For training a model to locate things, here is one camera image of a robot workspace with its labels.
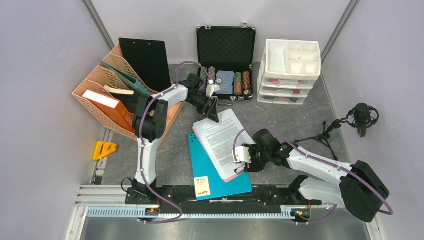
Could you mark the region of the pink clipboard with paper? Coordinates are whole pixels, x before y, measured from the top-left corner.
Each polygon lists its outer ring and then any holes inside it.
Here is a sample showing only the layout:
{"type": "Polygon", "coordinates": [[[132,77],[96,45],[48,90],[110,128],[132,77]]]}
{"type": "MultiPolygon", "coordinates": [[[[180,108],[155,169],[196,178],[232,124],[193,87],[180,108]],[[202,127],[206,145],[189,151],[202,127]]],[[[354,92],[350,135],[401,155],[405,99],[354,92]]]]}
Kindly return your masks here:
{"type": "Polygon", "coordinates": [[[232,109],[220,112],[218,118],[218,123],[210,119],[197,121],[192,129],[218,175],[228,183],[245,171],[245,164],[233,159],[234,140],[244,127],[232,109]]]}

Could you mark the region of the blue plastic folder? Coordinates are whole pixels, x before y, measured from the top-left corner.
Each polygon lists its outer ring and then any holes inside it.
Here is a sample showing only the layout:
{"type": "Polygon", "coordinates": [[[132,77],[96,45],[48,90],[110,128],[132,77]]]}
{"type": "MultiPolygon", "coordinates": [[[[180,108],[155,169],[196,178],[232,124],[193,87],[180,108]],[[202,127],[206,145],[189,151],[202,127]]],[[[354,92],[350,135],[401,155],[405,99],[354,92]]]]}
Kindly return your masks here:
{"type": "Polygon", "coordinates": [[[229,182],[221,179],[212,160],[194,133],[188,135],[188,143],[197,201],[225,198],[253,191],[247,173],[243,173],[229,182]]]}

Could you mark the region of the white drawer organizer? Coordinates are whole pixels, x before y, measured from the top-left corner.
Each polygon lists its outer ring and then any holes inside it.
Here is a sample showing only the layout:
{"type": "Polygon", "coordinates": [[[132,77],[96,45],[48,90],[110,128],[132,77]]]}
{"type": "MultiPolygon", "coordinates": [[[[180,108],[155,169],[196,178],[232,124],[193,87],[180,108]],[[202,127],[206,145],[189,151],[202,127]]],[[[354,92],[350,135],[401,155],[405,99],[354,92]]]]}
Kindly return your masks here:
{"type": "Polygon", "coordinates": [[[267,39],[257,78],[259,103],[301,106],[322,69],[317,41],[267,39]]]}

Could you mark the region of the Nineteen Eighty-Four dark book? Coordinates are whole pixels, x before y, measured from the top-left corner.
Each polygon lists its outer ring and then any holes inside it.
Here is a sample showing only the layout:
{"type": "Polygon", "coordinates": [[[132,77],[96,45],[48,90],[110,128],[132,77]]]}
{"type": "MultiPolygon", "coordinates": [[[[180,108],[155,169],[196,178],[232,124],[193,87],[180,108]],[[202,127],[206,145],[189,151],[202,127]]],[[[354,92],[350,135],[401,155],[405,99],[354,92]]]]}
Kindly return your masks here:
{"type": "Polygon", "coordinates": [[[111,94],[112,97],[120,100],[132,115],[135,114],[140,94],[134,90],[119,89],[109,85],[104,85],[103,88],[111,94]]]}

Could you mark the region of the orange Good Morning book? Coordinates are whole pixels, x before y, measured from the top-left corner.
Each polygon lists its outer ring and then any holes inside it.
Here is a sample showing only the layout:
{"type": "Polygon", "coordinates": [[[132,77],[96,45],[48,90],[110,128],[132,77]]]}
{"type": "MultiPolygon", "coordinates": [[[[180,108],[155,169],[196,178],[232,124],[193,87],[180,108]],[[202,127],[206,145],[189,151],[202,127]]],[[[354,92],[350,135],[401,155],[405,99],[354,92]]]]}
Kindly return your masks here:
{"type": "Polygon", "coordinates": [[[120,100],[89,89],[83,93],[82,97],[93,103],[118,126],[133,134],[135,133],[133,128],[134,117],[120,100]]]}

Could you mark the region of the peach plastic file organizer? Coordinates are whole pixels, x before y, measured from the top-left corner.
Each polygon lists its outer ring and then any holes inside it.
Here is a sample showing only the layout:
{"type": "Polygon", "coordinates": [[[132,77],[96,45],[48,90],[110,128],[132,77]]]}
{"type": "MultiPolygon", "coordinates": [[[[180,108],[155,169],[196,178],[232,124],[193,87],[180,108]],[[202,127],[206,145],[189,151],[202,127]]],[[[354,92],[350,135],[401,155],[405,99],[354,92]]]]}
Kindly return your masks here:
{"type": "MultiPolygon", "coordinates": [[[[147,85],[142,81],[139,75],[136,73],[134,68],[128,63],[124,58],[121,47],[117,44],[113,50],[103,59],[107,64],[117,68],[121,72],[124,72],[137,79],[146,89],[152,93],[156,94],[157,91],[147,87],[147,85]]],[[[128,130],[120,127],[112,119],[110,119],[106,114],[104,114],[100,109],[98,109],[92,102],[83,97],[83,93],[87,89],[100,92],[105,95],[110,95],[105,89],[106,84],[111,84],[113,87],[122,88],[128,90],[129,88],[124,84],[124,82],[116,76],[111,70],[97,65],[94,70],[86,77],[85,80],[73,91],[72,95],[84,106],[84,108],[90,112],[90,114],[96,118],[96,120],[105,128],[114,131],[118,134],[121,134],[129,139],[134,141],[137,140],[136,135],[131,133],[128,130]]]]}

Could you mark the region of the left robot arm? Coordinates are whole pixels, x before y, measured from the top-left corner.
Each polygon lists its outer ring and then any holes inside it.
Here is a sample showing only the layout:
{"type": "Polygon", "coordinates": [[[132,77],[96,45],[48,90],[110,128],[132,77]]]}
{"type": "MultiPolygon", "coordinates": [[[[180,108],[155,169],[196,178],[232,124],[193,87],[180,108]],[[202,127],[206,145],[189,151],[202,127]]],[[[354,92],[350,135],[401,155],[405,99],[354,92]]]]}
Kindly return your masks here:
{"type": "Polygon", "coordinates": [[[205,93],[201,93],[201,82],[198,75],[191,73],[186,80],[176,82],[162,92],[153,95],[143,93],[138,98],[132,123],[138,144],[137,170],[128,192],[134,193],[145,204],[151,204],[157,198],[156,155],[159,141],[167,128],[169,109],[187,102],[203,117],[219,122],[218,100],[213,94],[220,90],[220,86],[208,80],[205,93]]]}

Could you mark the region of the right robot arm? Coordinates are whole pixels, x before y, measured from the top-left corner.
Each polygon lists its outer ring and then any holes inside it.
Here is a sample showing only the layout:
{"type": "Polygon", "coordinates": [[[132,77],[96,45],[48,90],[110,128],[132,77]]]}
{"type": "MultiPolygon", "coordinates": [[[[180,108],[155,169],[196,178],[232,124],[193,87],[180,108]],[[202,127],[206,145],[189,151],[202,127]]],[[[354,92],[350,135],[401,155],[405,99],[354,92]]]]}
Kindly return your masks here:
{"type": "Polygon", "coordinates": [[[346,208],[355,218],[370,223],[388,205],[389,189],[371,166],[363,161],[354,164],[332,160],[304,149],[294,142],[280,142],[268,129],[253,136],[253,143],[242,144],[247,153],[242,159],[248,172],[260,172],[267,163],[307,173],[291,184],[289,199],[295,204],[306,200],[331,203],[346,208]]]}

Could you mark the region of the black poker chip case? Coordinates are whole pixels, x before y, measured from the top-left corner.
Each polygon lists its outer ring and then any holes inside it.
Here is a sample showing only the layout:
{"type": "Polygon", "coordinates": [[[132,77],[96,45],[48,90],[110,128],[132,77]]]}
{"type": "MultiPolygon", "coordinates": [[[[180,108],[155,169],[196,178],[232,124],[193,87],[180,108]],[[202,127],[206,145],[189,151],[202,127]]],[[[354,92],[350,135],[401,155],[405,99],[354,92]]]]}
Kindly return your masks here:
{"type": "Polygon", "coordinates": [[[220,83],[212,97],[219,100],[249,101],[253,98],[253,56],[256,28],[247,26],[211,26],[196,28],[197,60],[202,67],[218,72],[240,73],[240,84],[220,83]]]}

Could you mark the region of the teal folder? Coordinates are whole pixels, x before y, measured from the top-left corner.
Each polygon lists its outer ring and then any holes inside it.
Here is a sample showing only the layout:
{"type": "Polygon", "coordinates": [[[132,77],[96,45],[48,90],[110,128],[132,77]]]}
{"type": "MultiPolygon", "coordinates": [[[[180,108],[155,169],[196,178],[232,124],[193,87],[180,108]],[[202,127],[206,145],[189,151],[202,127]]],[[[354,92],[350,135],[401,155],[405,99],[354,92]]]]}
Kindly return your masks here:
{"type": "Polygon", "coordinates": [[[153,93],[149,91],[140,81],[138,81],[136,78],[132,77],[129,74],[126,74],[115,67],[111,66],[110,64],[100,61],[108,70],[111,70],[114,72],[129,88],[133,89],[135,92],[141,94],[147,94],[151,96],[153,93]]]}

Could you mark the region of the black clipboard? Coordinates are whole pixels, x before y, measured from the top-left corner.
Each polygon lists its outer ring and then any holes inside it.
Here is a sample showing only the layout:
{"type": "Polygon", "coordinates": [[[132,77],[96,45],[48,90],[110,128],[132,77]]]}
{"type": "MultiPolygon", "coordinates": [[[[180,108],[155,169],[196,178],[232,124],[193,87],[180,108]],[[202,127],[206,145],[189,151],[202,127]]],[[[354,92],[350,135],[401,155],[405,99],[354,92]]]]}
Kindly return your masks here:
{"type": "Polygon", "coordinates": [[[156,92],[171,87],[166,44],[161,40],[118,39],[124,59],[144,84],[156,92]]]}

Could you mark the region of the black microphone on tripod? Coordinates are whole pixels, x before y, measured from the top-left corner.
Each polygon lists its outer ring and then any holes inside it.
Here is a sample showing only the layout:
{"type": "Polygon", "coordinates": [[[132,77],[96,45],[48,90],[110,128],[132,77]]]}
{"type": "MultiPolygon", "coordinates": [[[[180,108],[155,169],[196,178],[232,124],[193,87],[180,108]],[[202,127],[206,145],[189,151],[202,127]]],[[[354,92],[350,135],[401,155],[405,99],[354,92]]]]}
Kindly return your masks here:
{"type": "Polygon", "coordinates": [[[327,147],[330,150],[333,159],[338,161],[339,159],[329,142],[329,139],[331,138],[331,132],[341,128],[343,124],[348,124],[350,127],[357,130],[357,134],[360,138],[364,138],[368,129],[376,125],[376,123],[379,121],[379,118],[380,113],[376,108],[361,102],[352,108],[345,117],[334,120],[328,127],[326,126],[327,122],[324,121],[322,123],[322,133],[313,137],[295,140],[294,143],[300,143],[308,140],[317,141],[327,147]]]}

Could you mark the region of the yellow triangular stand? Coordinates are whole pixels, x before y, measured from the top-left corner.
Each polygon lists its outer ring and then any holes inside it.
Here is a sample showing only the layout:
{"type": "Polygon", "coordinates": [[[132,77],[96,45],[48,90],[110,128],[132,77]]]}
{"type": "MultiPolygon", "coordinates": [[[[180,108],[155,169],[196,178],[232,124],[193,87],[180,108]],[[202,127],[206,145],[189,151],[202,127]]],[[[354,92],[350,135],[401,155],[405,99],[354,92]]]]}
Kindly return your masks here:
{"type": "Polygon", "coordinates": [[[91,159],[93,161],[99,161],[100,159],[116,152],[117,149],[118,145],[116,143],[108,141],[97,141],[91,159]]]}

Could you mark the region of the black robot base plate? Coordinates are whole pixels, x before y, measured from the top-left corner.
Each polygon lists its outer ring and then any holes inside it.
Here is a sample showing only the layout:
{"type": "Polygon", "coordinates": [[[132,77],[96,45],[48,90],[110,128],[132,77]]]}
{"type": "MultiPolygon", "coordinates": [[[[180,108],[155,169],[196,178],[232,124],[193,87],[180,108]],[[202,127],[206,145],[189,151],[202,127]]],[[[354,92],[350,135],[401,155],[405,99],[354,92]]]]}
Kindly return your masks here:
{"type": "Polygon", "coordinates": [[[147,191],[147,195],[135,191],[131,186],[120,186],[126,194],[125,203],[128,205],[149,205],[158,204],[177,205],[180,208],[188,204],[203,204],[213,202],[241,202],[241,203],[266,203],[269,205],[321,205],[321,200],[307,200],[298,190],[292,186],[284,185],[254,185],[252,191],[247,193],[229,194],[220,193],[218,196],[207,196],[206,199],[196,198],[195,187],[193,185],[163,185],[155,191],[163,197],[154,195],[147,191]]]}

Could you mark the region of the aluminium slotted rail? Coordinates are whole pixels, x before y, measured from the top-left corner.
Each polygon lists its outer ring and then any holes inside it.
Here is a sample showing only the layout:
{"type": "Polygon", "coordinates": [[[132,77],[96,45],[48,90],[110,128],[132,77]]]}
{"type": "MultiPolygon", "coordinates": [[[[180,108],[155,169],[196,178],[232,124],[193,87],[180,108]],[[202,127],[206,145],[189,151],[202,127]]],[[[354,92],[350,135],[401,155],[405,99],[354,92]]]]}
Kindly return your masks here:
{"type": "MultiPolygon", "coordinates": [[[[146,207],[89,206],[87,217],[173,219],[178,213],[151,213],[146,207]]],[[[281,208],[277,213],[184,213],[182,219],[282,219],[294,220],[290,208],[281,208]]]]}

